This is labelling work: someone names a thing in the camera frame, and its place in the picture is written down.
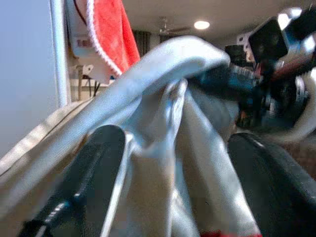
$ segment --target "white cloth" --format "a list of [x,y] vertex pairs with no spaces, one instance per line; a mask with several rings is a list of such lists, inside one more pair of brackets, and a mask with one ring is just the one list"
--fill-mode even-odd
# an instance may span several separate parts
[[223,140],[237,105],[196,88],[190,93],[182,79],[220,64],[229,64],[228,55],[209,43],[171,39],[24,155],[13,149],[5,160],[14,162],[1,165],[2,234],[15,235],[33,217],[82,138],[105,124],[121,126],[129,139],[128,165],[121,167],[126,170],[102,236],[259,233]]

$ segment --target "gray wall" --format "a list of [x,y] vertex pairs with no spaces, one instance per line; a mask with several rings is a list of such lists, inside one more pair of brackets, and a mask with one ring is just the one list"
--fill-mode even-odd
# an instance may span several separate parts
[[232,35],[232,36],[228,36],[228,37],[223,38],[223,39],[218,39],[218,40],[212,41],[211,43],[220,49],[225,49],[226,45],[236,44],[236,42],[237,42],[236,39],[237,39],[237,35]]
[[0,157],[57,109],[49,0],[3,1]]

